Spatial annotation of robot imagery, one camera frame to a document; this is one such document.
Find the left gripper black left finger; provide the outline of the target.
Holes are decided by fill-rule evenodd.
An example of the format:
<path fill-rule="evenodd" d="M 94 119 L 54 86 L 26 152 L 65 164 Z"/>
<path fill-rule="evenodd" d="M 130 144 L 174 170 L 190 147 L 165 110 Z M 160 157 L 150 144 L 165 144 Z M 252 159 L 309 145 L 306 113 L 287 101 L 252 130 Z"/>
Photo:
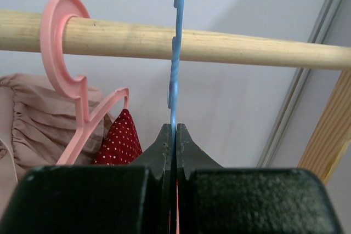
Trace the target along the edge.
<path fill-rule="evenodd" d="M 146 170 L 141 187 L 139 233 L 170 233 L 172 131 L 163 124 L 156 140 L 128 166 Z"/>

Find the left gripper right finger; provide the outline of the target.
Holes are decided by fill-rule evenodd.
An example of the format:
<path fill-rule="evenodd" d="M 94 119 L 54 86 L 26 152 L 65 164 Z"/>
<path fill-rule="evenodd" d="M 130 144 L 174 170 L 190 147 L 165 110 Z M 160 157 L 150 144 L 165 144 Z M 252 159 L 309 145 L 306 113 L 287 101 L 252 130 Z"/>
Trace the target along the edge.
<path fill-rule="evenodd" d="M 196 229 L 196 209 L 191 175 L 199 169 L 222 169 L 222 166 L 203 151 L 192 139 L 185 124 L 177 125 L 177 194 L 178 233 L 192 233 Z"/>

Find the light blue plastic hanger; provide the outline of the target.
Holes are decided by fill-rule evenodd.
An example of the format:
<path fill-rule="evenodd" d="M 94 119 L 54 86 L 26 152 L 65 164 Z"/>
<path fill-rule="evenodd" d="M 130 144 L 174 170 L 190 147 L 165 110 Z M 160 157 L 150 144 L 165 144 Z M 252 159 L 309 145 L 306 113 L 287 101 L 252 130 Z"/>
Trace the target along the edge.
<path fill-rule="evenodd" d="M 178 103 L 178 73 L 182 47 L 183 12 L 185 0 L 174 0 L 176 9 L 175 36 L 172 38 L 171 73 L 168 90 L 168 108 L 170 109 L 170 125 L 172 132 L 171 151 L 171 185 L 170 185 L 170 233 L 177 231 L 177 160 L 176 160 L 176 132 L 177 132 L 177 103 Z"/>

